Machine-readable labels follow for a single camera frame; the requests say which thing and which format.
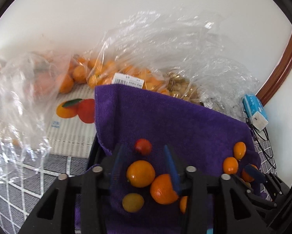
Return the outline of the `clear plastic bag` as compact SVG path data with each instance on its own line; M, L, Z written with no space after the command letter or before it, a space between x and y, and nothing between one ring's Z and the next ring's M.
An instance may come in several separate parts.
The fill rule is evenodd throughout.
M108 30L88 57L91 88L111 84L116 74L142 88L245 121L242 99L258 80L223 53L217 14L138 12Z

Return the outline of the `small orange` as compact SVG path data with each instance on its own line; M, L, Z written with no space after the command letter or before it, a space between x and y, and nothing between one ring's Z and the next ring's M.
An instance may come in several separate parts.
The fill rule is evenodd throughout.
M188 196L184 196L180 199L180 211L185 214L186 212L186 207L187 207L187 199L188 199Z

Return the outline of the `white blue charger box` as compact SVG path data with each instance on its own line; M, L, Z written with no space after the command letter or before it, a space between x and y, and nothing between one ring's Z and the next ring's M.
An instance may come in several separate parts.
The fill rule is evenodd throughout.
M245 95L242 102L250 124L259 132L264 130L268 125L268 117L261 101L255 95Z

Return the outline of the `small red fruit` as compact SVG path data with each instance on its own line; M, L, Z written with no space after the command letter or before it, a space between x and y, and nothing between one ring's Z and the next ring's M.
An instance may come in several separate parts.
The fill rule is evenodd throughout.
M136 141L134 150L143 156L147 156L152 151L152 144L147 139L140 138Z

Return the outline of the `brown wooden door frame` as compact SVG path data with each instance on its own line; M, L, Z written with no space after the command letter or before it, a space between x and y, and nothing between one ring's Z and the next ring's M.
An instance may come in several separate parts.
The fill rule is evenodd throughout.
M265 106L270 99L279 90L281 85L287 79L290 71L292 70L292 34L289 38L287 46L284 50L278 65L274 68L271 75L258 91L256 96L261 101L262 105Z

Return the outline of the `grey checkered tablecloth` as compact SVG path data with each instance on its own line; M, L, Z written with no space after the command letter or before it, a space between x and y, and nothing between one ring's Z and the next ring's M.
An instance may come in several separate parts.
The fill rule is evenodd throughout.
M0 226L5 233L19 232L26 217L59 174L76 176L84 173L93 141L93 136L87 139L85 150L77 156L50 154L38 173L24 168L29 174L27 179L0 183Z

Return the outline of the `large orange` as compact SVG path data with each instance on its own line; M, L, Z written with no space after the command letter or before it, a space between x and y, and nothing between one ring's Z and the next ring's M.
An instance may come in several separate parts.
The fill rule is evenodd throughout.
M257 174L258 168L254 164L246 165L242 170L242 179L245 182L253 182Z

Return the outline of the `purple towel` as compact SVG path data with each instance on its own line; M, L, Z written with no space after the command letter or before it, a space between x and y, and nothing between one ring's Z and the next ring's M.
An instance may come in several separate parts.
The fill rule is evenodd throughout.
M238 174L248 165L260 162L248 126L234 118L202 106L139 88L112 84L95 89L96 137L90 155L89 170L110 156L118 144L125 147L119 180L112 191L103 195L106 233L182 233L184 216L180 199L172 204L158 204L150 186L136 188L126 177L135 161L149 162L156 177L169 174L164 146L170 145L186 165L195 166L206 175L221 177L223 161L234 157L233 147L244 142L247 151L238 161ZM134 150L136 141L145 138L152 144L149 155ZM129 213L122 200L129 193L144 199L142 209Z

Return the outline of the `small kumquat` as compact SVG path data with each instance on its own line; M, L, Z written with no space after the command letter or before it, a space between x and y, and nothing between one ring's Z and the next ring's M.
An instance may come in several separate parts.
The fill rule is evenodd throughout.
M244 142L235 143L235 145L233 147L234 158L237 159L238 161L242 160L242 158L246 154L246 151L247 151L247 147L244 144Z

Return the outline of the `fruit printed box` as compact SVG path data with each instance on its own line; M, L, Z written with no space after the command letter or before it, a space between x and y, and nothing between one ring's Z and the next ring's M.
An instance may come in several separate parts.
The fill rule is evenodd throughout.
M96 135L95 124L89 123L91 121L88 116L89 109L86 108L86 113L83 115L76 113L75 107L72 106L69 115L64 115L60 105L70 100L82 99L92 107L89 99L93 98L94 90L86 84L75 85L70 93L57 96L54 115L47 130L51 154L81 158L89 156Z

